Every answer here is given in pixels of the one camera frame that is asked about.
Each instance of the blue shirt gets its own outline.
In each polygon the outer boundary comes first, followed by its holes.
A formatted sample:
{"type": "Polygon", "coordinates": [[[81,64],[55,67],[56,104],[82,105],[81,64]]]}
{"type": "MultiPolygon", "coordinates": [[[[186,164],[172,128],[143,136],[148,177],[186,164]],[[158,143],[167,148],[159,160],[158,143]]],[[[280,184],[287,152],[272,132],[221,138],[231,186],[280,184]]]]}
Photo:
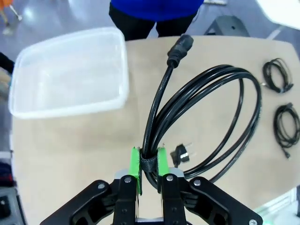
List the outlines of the blue shirt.
{"type": "Polygon", "coordinates": [[[204,0],[112,0],[118,10],[139,19],[165,21],[197,12],[204,0]]]}

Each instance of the wooden table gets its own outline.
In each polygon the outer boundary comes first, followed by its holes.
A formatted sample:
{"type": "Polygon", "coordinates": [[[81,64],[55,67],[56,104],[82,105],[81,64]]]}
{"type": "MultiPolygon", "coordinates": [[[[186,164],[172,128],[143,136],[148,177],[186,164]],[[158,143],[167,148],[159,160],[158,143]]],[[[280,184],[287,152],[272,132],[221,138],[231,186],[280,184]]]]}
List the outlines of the wooden table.
{"type": "MultiPolygon", "coordinates": [[[[171,76],[162,104],[190,79],[218,64],[245,68],[263,81],[263,64],[281,57],[293,75],[295,86],[288,93],[279,95],[262,88],[258,129],[239,160],[216,182],[228,194],[255,209],[300,184],[300,144],[289,150],[292,159],[288,161],[275,142],[272,130],[273,115],[279,105],[293,102],[300,112],[299,59],[289,43],[244,37],[194,38],[194,46],[171,76]]],[[[166,69],[166,53],[176,39],[127,43],[130,94],[123,109],[47,120],[14,118],[15,176],[28,224],[39,224],[92,181],[111,182],[116,171],[129,167],[131,148],[142,145],[150,106],[166,69]]],[[[189,163],[180,165],[181,169],[200,163],[218,146],[231,123],[238,94],[238,81],[222,86],[193,106],[168,130],[162,140],[168,152],[180,143],[192,142],[190,150],[197,153],[189,163]]],[[[246,127],[255,99],[252,83],[245,81],[241,115],[224,150],[246,127]]],[[[203,176],[211,178],[227,161],[203,176]]],[[[140,217],[159,216],[160,196],[144,178],[140,217]]],[[[187,219],[195,225],[203,224],[190,213],[187,219]]]]}

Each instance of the gray floor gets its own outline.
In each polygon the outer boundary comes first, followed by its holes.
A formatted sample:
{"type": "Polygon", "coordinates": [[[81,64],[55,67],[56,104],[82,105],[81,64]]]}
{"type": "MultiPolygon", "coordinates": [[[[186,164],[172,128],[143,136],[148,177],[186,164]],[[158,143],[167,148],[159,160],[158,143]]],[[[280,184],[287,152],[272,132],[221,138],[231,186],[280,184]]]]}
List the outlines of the gray floor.
{"type": "MultiPolygon", "coordinates": [[[[36,42],[77,30],[112,26],[108,16],[110,0],[15,0],[14,7],[23,15],[18,22],[9,8],[5,11],[13,26],[12,35],[0,33],[0,51],[15,60],[25,47],[36,42]]],[[[202,35],[219,15],[235,15],[245,24],[249,34],[266,38],[276,27],[262,13],[255,0],[229,0],[226,7],[203,5],[199,16],[188,29],[192,35],[202,35]]],[[[0,20],[0,30],[4,23],[0,20]]],[[[149,38],[156,38],[152,30],[149,38]]],[[[276,38],[290,42],[300,55],[300,31],[285,28],[276,38]]]]}

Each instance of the black cable tie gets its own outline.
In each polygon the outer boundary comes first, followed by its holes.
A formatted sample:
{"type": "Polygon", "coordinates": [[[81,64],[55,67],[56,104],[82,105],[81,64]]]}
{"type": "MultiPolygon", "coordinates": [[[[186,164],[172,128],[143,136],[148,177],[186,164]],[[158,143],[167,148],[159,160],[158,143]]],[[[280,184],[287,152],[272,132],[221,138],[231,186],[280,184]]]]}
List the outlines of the black cable tie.
{"type": "Polygon", "coordinates": [[[156,171],[158,165],[158,154],[156,153],[152,158],[143,158],[143,155],[140,154],[140,165],[141,169],[147,173],[156,171]]]}

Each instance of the black power cable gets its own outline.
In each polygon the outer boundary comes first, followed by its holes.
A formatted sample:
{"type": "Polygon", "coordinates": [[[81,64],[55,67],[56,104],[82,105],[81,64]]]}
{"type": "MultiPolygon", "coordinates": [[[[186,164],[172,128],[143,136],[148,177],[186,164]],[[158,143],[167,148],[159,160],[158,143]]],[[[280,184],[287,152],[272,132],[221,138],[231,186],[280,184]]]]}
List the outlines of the black power cable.
{"type": "Polygon", "coordinates": [[[293,87],[292,75],[288,71],[288,67],[286,63],[281,58],[276,58],[264,64],[262,68],[262,74],[266,83],[262,83],[263,86],[277,92],[277,93],[285,93],[289,91],[293,87]],[[283,87],[279,88],[275,85],[272,79],[272,67],[276,68],[282,78],[283,78],[283,87]]]}
{"type": "MultiPolygon", "coordinates": [[[[189,108],[191,108],[202,98],[204,98],[217,88],[221,87],[222,85],[238,79],[240,84],[240,97],[238,101],[238,106],[233,117],[232,123],[225,137],[223,138],[219,146],[212,152],[212,154],[207,157],[207,159],[205,159],[202,163],[195,166],[194,168],[184,172],[186,179],[197,176],[222,162],[240,146],[238,151],[235,153],[233,158],[226,164],[226,166],[210,180],[211,182],[215,182],[224,173],[226,173],[229,170],[229,168],[235,163],[235,161],[239,158],[257,127],[262,104],[260,84],[256,80],[256,78],[245,69],[233,67],[230,65],[219,65],[204,71],[203,73],[199,74],[191,81],[189,81],[187,84],[185,84],[178,92],[176,92],[173,95],[173,97],[171,97],[171,99],[157,114],[160,100],[162,98],[164,90],[167,86],[167,81],[169,80],[174,67],[175,66],[172,63],[168,63],[168,69],[166,70],[166,73],[154,98],[145,130],[142,157],[149,159],[157,154],[158,144],[162,139],[163,135],[170,128],[170,126],[189,108]],[[256,89],[257,99],[255,110],[253,112],[249,124],[242,133],[241,137],[236,141],[236,143],[232,147],[230,147],[223,155],[212,161],[228,141],[239,117],[244,97],[244,78],[251,80],[256,89]]],[[[145,175],[148,181],[152,184],[152,186],[157,188],[157,173],[145,172],[145,175]]]]}
{"type": "Polygon", "coordinates": [[[292,103],[282,105],[276,110],[273,128],[277,143],[280,145],[285,157],[289,158],[291,155],[285,149],[297,144],[300,139],[300,120],[296,110],[293,108],[292,103]],[[293,136],[288,135],[285,127],[283,126],[282,116],[284,113],[290,114],[294,120],[295,133],[293,136]]]}

